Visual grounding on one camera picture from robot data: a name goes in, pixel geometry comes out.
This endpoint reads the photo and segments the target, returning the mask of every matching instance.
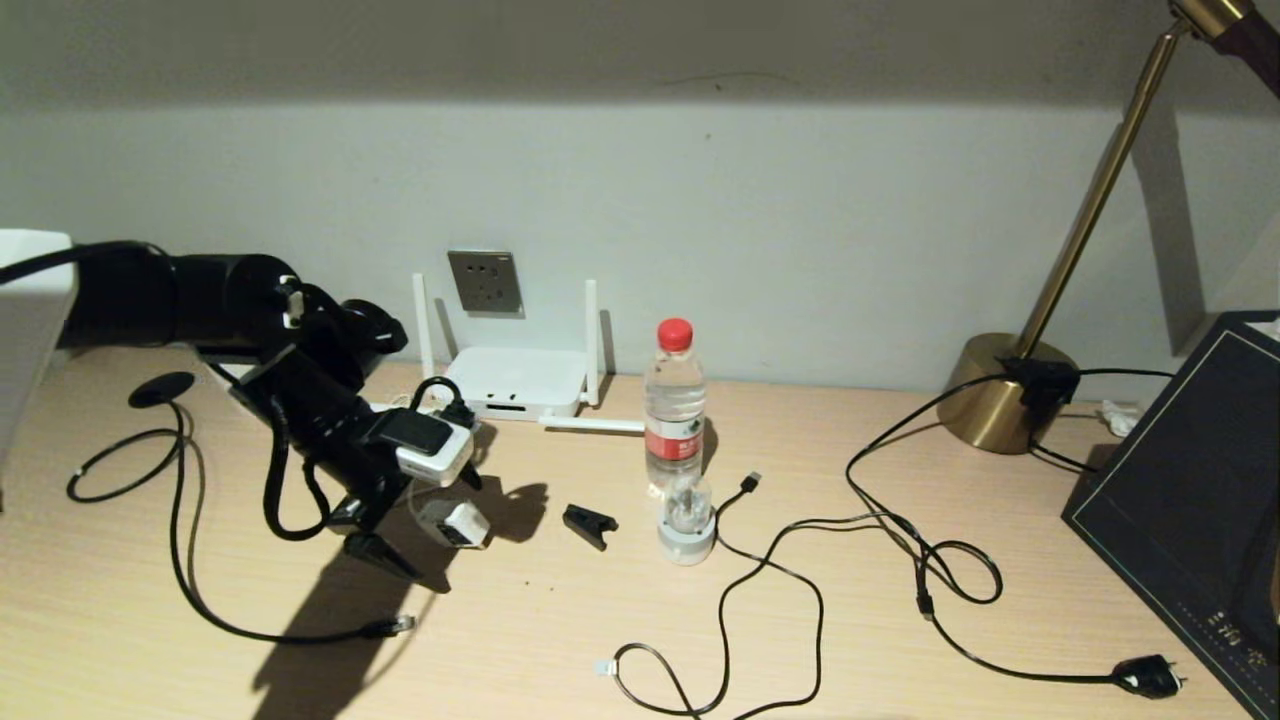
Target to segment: wall outlet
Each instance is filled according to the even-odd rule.
[[[453,282],[468,313],[520,313],[520,282],[511,252],[449,250]]]

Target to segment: desk lamp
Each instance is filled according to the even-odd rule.
[[[938,405],[938,420],[969,445],[1007,455],[1027,452],[1057,415],[1062,397],[1055,398],[1052,392],[1028,392],[1025,370],[1029,366],[1033,372],[1041,368],[1048,373],[1075,369],[1075,363],[1061,350],[1042,342],[1041,334],[1129,156],[1178,40],[1189,32],[1219,54],[1240,58],[1280,99],[1280,36],[1254,9],[1252,0],[1171,0],[1169,8],[1176,22],[1156,40],[1147,58],[1124,120],[1102,156],[1102,165],[1023,332],[974,336],[960,352],[947,387],[1001,373],[1018,378],[975,384]]]

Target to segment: white wall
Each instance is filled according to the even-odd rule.
[[[337,42],[342,17],[241,3],[69,5],[8,10],[0,224],[271,252],[411,331],[420,270],[462,346],[576,347],[595,277],[621,372],[684,314],[714,377],[914,389],[1020,328],[1166,26],[1101,0],[422,3],[420,36],[361,17]],[[983,13],[1004,24],[959,17]],[[1235,278],[1280,246],[1280,104],[1180,53],[1046,336],[1083,365],[1172,368],[1185,315],[1275,304]],[[449,247],[513,251],[526,318],[468,318]]]

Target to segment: red label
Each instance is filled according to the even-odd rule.
[[[698,416],[681,423],[667,423],[649,418],[645,423],[644,445],[663,460],[687,460],[703,448],[703,419]]]

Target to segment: wooden desk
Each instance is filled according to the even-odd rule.
[[[172,421],[166,410],[131,410],[124,400],[140,382],[173,369],[198,372],[179,351],[95,351],[54,372],[27,415],[0,518],[0,716],[654,717],[594,674],[596,660],[630,641],[662,650],[695,703],[716,691],[716,600],[749,564],[723,548],[695,568],[662,557],[635,438],[495,423],[480,470],[499,479],[490,487],[500,482],[504,493],[515,492],[499,498],[495,518],[513,539],[452,557],[453,589],[435,594],[346,560],[334,536],[275,539],[261,515],[269,433],[201,374],[182,402],[198,425],[207,477],[196,571],[209,605],[264,632],[346,629],[401,606],[420,623],[381,643],[319,648],[276,648],[210,626],[182,600],[169,566],[172,471],[102,505],[74,505],[63,495],[70,471],[102,446]],[[408,392],[416,373],[388,365],[366,397]],[[748,383],[713,383],[709,397],[718,441],[708,477],[718,497],[750,470],[764,475],[722,528],[756,551],[787,521],[860,512],[841,479],[847,457],[923,401]],[[639,407],[636,378],[608,386],[607,415],[635,416]],[[1083,457],[1108,439],[1096,423],[1064,419],[1047,445]],[[164,442],[104,462],[83,492],[137,477]],[[1073,474],[973,450],[936,428],[874,454],[860,478],[925,537],[966,539],[1000,564],[1007,588],[995,606],[934,589],[940,618],[974,652],[1059,673],[1105,673],[1119,660],[1158,652],[1179,661],[1190,682],[1178,697],[1153,702],[1111,687],[996,675],[952,652],[920,619],[910,561],[882,533],[797,533],[777,560],[824,591],[824,682],[813,703],[767,716],[1245,717],[1059,519]],[[188,486],[184,528],[197,484]],[[618,519],[607,552],[562,525],[568,502]],[[294,457],[285,523],[303,527],[314,514]],[[431,559],[443,568],[449,556]],[[986,585],[979,569],[963,570]],[[732,687],[712,717],[808,692],[814,607],[808,589],[772,571],[731,597]],[[655,662],[631,656],[626,674],[645,697],[676,705]]]

